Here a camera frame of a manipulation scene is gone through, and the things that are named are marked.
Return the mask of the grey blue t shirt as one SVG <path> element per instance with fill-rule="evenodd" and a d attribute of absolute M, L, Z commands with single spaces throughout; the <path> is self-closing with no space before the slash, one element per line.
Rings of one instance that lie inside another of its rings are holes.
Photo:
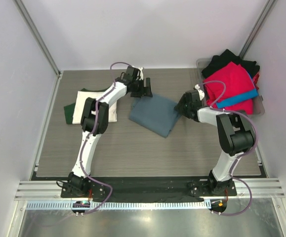
<path fill-rule="evenodd" d="M 132 103 L 129 119 L 166 138 L 180 119 L 176 102 L 160 95 L 137 98 Z"/>

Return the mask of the white t shirt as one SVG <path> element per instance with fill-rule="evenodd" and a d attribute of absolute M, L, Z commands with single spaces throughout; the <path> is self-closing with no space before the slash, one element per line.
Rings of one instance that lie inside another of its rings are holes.
<path fill-rule="evenodd" d="M 72 124 L 80 124 L 87 98 L 99 99 L 104 92 L 79 91 L 74 107 Z M 117 102 L 109 107 L 109 122 L 117 122 Z"/>

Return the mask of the dark green t shirt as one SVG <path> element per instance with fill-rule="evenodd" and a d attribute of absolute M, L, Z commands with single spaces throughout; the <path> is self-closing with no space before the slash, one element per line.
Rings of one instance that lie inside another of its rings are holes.
<path fill-rule="evenodd" d="M 86 88 L 83 88 L 80 91 L 82 91 L 82 92 L 91 92 L 91 93 L 98 94 L 98 93 L 104 92 L 105 90 L 106 89 L 97 90 L 97 91 L 91 91 L 91 90 L 88 90 Z M 65 114 L 66 124 L 73 124 L 73 114 L 74 114 L 75 105 L 76 105 L 76 103 L 72 103 L 70 105 L 64 106 L 64 114 Z"/>

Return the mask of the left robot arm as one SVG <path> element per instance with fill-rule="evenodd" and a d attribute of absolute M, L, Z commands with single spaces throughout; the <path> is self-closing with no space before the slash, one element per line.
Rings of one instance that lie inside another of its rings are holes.
<path fill-rule="evenodd" d="M 77 197 L 90 193 L 91 165 L 96 146 L 109 124 L 109 109 L 119 99 L 130 94 L 131 97 L 152 97 L 150 78 L 144 78 L 143 67 L 126 64 L 127 69 L 113 80 L 98 98 L 88 97 L 85 100 L 81 116 L 82 142 L 78 158 L 63 184 L 62 191 Z"/>

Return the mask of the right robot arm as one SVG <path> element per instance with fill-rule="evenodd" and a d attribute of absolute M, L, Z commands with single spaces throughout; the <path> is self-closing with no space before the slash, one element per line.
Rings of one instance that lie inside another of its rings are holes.
<path fill-rule="evenodd" d="M 256 145 L 257 137 L 249 118 L 240 112 L 227 112 L 203 106 L 199 90 L 189 90 L 174 108 L 180 115 L 199 123 L 217 128 L 222 149 L 216 166 L 209 172 L 207 180 L 192 181 L 188 185 L 191 195 L 225 196 L 233 187 L 233 170 L 240 158 Z"/>

